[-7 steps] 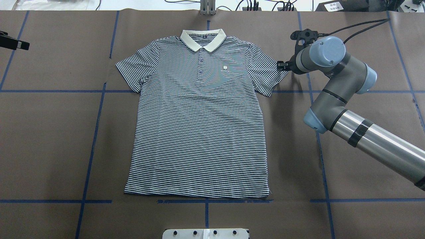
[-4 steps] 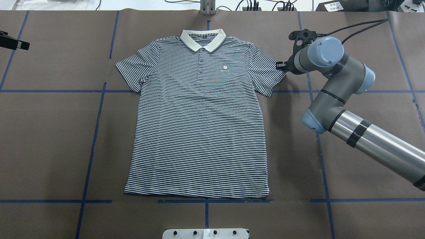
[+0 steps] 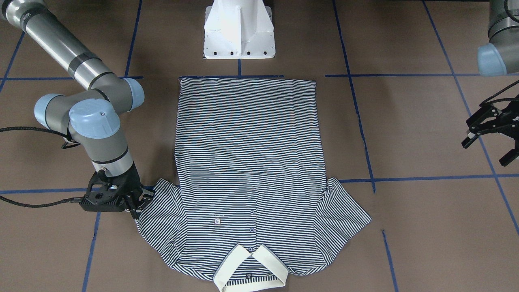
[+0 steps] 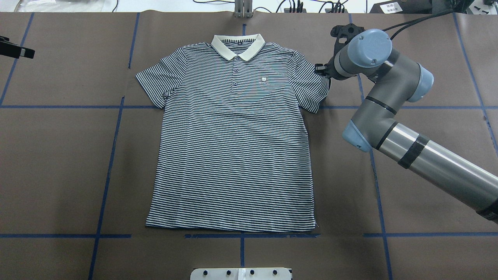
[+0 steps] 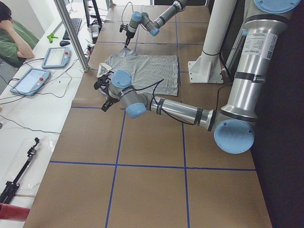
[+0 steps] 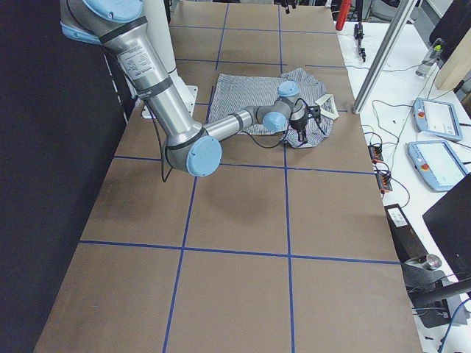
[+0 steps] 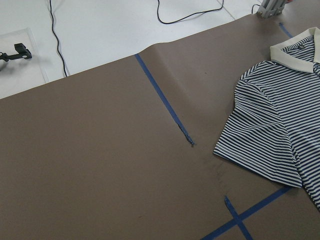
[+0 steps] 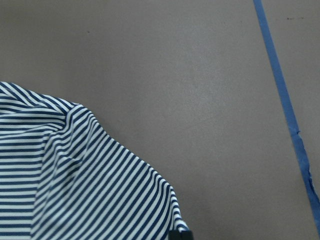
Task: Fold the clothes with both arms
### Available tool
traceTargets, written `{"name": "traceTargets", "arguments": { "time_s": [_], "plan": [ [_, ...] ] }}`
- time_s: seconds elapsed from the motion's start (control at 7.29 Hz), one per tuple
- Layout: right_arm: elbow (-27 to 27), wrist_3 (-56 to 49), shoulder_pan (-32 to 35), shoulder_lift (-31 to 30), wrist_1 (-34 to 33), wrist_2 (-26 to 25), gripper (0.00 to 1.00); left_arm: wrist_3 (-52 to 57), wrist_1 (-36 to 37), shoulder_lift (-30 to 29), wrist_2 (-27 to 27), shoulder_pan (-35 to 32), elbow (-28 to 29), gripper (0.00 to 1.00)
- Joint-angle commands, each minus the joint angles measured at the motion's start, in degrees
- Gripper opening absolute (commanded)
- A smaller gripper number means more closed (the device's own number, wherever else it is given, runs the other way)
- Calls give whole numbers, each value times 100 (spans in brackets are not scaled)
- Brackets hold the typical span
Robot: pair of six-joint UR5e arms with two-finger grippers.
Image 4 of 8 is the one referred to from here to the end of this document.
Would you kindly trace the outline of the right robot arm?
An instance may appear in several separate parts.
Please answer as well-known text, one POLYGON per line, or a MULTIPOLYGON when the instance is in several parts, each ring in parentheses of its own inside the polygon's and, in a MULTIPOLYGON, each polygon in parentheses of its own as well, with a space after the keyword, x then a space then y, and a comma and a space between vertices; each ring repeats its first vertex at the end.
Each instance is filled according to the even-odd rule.
POLYGON ((497 223, 497 176, 398 117, 406 103, 421 100, 431 90, 433 74, 400 53, 384 30, 349 23, 333 27, 330 35, 335 39, 334 53, 329 62, 315 65, 315 73, 338 81, 363 75, 373 83, 342 138, 360 151, 379 151, 497 223))

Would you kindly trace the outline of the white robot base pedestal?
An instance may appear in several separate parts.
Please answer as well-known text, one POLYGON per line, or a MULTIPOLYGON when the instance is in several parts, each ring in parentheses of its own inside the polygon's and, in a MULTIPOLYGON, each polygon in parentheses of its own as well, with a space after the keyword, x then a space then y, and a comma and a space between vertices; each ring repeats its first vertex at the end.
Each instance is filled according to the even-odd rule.
POLYGON ((292 280, 292 270, 284 267, 263 268, 199 268, 191 280, 292 280))

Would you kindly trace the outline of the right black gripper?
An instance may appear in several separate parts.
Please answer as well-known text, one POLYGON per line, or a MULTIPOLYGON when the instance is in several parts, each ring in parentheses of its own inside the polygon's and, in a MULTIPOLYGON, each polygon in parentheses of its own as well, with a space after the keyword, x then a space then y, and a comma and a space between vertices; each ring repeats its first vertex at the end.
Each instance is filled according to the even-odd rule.
POLYGON ((327 79, 335 79, 338 81, 343 81, 355 76, 355 74, 351 74, 341 69, 340 62, 338 61, 340 57, 339 52, 345 48, 354 37, 364 31, 364 27, 355 24, 336 25, 333 27, 330 35, 336 39, 334 43, 334 55, 326 64, 315 64, 314 73, 327 79))

